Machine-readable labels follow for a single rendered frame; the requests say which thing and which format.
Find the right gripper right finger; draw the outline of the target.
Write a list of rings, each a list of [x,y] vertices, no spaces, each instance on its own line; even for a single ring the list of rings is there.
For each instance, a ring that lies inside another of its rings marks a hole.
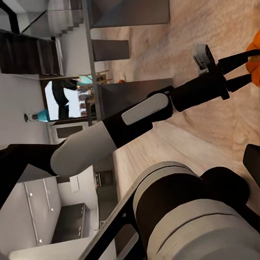
[[[246,146],[243,164],[260,188],[260,146],[253,144],[248,144]]]

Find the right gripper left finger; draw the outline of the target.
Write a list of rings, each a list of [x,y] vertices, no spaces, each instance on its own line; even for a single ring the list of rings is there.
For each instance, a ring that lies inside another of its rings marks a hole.
[[[23,144],[0,150],[0,209],[28,165]]]

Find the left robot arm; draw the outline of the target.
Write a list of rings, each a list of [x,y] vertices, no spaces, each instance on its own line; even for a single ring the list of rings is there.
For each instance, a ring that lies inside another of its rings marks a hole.
[[[246,74],[226,81],[225,74],[248,61],[250,56],[260,55],[260,49],[221,58],[215,64],[207,44],[193,48],[199,77],[174,88],[168,86],[148,94],[144,101],[72,134],[60,144],[24,144],[28,165],[18,183],[51,178],[76,176],[108,154],[116,151],[153,128],[153,122],[171,118],[174,107],[182,112],[203,102],[222,97],[229,99],[232,93],[252,81]],[[0,144],[0,150],[17,144]]]

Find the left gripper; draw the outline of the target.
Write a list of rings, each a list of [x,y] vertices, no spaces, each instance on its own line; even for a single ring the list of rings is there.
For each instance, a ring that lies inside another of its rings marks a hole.
[[[226,81],[224,75],[242,66],[248,61],[248,57],[258,55],[260,55],[260,49],[253,49],[244,53],[221,58],[217,64],[215,64],[215,61],[208,63],[206,65],[209,70],[208,73],[185,83],[185,89],[191,103],[197,106],[220,96],[223,100],[229,99],[229,91],[233,93],[239,90],[250,83],[252,78],[251,74],[246,74]]]

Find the pumpkin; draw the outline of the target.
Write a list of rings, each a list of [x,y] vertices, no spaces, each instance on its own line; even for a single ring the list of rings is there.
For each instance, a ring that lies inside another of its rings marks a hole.
[[[246,51],[251,51],[253,49],[260,49],[260,30],[253,38],[253,41],[248,45]],[[253,83],[260,87],[260,55],[248,57],[246,70],[251,74]]]

